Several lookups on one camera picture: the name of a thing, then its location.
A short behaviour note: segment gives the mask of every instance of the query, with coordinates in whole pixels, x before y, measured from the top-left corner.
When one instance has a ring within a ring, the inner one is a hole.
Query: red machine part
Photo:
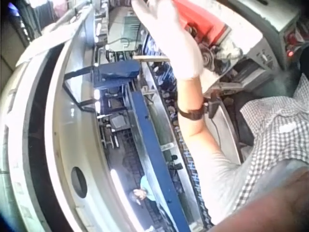
[[[173,0],[183,28],[192,27],[196,31],[195,40],[206,42],[208,46],[218,44],[228,29],[217,17],[187,0]]]

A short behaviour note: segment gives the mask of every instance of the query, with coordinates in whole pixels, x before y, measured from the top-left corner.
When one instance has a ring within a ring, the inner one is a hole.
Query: circular hole
[[[76,194],[80,198],[85,198],[87,195],[87,183],[82,170],[74,167],[71,172],[71,181]]]

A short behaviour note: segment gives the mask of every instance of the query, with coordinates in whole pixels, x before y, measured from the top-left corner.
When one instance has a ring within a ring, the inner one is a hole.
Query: metal rod
[[[96,101],[97,100],[95,100],[95,99],[89,99],[89,100],[85,100],[85,101],[80,102],[79,105],[81,107],[83,107],[83,106],[94,104]]]
[[[76,98],[73,96],[67,85],[63,83],[62,87],[64,91],[68,94],[68,96],[71,98],[71,100],[75,103],[75,105],[82,111],[83,109],[81,108],[80,104],[77,102]]]
[[[88,113],[96,113],[96,110],[94,108],[88,106],[81,107],[81,111]]]
[[[169,62],[169,58],[166,56],[133,56],[134,60],[139,60],[140,62]]]

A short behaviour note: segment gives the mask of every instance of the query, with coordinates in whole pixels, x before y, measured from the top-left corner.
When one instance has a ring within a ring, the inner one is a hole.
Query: wire
[[[211,122],[213,123],[214,127],[216,128],[216,131],[217,131],[217,135],[218,135],[218,140],[219,140],[219,147],[221,149],[221,139],[220,139],[220,135],[219,135],[219,130],[217,128],[217,125],[214,123],[213,119],[210,118]]]
[[[144,95],[144,97],[145,97],[148,101],[150,101],[151,103],[154,103],[154,101],[151,100],[148,96]]]
[[[129,39],[129,38],[126,38],[126,37],[121,37],[121,38],[119,38],[117,40],[114,40],[114,41],[111,41],[110,43],[107,43],[107,44],[110,45],[110,44],[113,44],[113,43],[115,43],[115,42],[117,42],[119,40],[126,40],[127,41],[127,44],[125,45],[125,47],[129,47],[130,46],[130,42],[132,41],[132,39]]]

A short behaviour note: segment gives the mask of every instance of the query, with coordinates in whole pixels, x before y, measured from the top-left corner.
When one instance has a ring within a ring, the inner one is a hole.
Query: metal bracket
[[[167,150],[170,150],[172,149],[173,147],[175,146],[174,143],[168,143],[168,144],[164,144],[164,145],[161,145],[161,151],[167,151]]]
[[[204,98],[204,103],[207,103],[208,106],[206,108],[206,113],[208,113],[208,118],[213,119],[215,116],[219,106],[220,106],[221,100],[217,97],[216,93],[211,93],[210,98]]]
[[[169,58],[166,56],[133,56],[134,60],[138,60],[139,62],[169,62]]]
[[[95,99],[90,99],[90,100],[86,100],[86,101],[82,101],[82,102],[78,102],[76,100],[76,98],[73,96],[73,94],[71,93],[71,91],[69,90],[69,88],[67,87],[66,83],[64,82],[62,85],[64,91],[68,94],[68,96],[72,99],[72,101],[75,103],[75,105],[77,105],[77,107],[83,111],[83,112],[89,112],[89,113],[95,113],[96,110],[92,107],[87,107],[87,105],[90,104],[94,104],[95,103]]]

